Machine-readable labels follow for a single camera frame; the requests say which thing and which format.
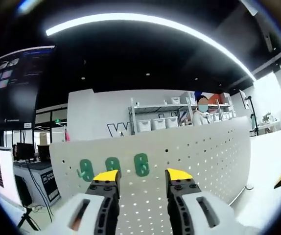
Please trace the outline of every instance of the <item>ceiling light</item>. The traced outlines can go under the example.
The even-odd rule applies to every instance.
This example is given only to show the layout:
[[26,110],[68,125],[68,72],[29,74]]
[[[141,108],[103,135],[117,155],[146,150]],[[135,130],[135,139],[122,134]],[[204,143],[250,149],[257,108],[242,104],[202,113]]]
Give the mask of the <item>ceiling light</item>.
[[217,48],[223,54],[225,54],[230,59],[232,59],[236,64],[238,64],[253,81],[256,81],[255,77],[251,74],[251,72],[248,70],[248,68],[242,62],[239,61],[239,59],[237,59],[225,47],[223,47],[222,45],[220,45],[213,39],[198,32],[197,30],[187,27],[183,24],[176,23],[174,21],[166,20],[163,18],[155,17],[155,16],[147,16],[147,15],[134,14],[134,13],[106,13],[106,14],[98,14],[98,15],[92,15],[92,16],[84,16],[81,18],[77,18],[74,20],[70,20],[70,21],[58,24],[58,25],[46,30],[46,34],[47,34],[47,36],[50,36],[54,33],[60,32],[67,28],[71,28],[71,27],[81,25],[81,24],[99,22],[99,21],[141,21],[141,22],[148,22],[148,23],[164,25],[164,26],[171,27],[171,28],[177,29],[179,31],[188,33],[196,38],[203,40],[204,42],[208,43],[209,45]]

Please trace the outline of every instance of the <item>screw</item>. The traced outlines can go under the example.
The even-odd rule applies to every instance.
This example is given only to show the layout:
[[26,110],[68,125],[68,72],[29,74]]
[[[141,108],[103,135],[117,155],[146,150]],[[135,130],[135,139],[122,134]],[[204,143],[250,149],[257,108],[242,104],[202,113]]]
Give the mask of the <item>screw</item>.
[[174,188],[175,188],[176,190],[181,190],[181,189],[182,189],[182,186],[181,186],[181,185],[176,185]]

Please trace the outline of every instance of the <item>display screen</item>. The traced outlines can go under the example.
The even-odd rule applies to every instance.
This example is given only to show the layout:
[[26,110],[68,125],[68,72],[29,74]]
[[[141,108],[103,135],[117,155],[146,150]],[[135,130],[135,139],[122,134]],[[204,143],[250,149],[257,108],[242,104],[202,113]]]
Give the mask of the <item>display screen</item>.
[[14,178],[11,148],[0,147],[0,195],[11,204],[23,207]]
[[39,85],[53,49],[33,47],[0,58],[0,130],[34,127]]

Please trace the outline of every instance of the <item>computer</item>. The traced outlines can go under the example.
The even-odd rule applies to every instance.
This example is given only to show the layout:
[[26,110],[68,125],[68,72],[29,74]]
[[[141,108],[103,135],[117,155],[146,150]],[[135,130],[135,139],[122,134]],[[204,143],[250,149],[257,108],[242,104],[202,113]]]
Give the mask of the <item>computer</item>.
[[17,159],[28,160],[35,158],[34,145],[31,143],[17,143]]
[[49,145],[38,145],[38,153],[41,162],[50,161]]

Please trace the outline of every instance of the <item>monitor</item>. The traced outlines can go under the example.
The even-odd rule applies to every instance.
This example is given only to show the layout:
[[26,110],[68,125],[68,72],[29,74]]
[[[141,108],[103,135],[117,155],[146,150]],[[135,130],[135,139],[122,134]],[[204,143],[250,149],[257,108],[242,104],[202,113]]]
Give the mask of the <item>monitor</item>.
[[41,162],[50,161],[49,145],[38,145],[38,153]]
[[249,109],[248,100],[246,99],[246,94],[241,90],[239,90],[239,94],[240,94],[240,97],[242,98],[244,108]]
[[33,47],[0,57],[0,130],[34,127],[38,90],[53,49]]
[[34,145],[31,143],[17,143],[17,160],[35,158]]
[[13,172],[12,148],[0,147],[0,196],[24,210]]

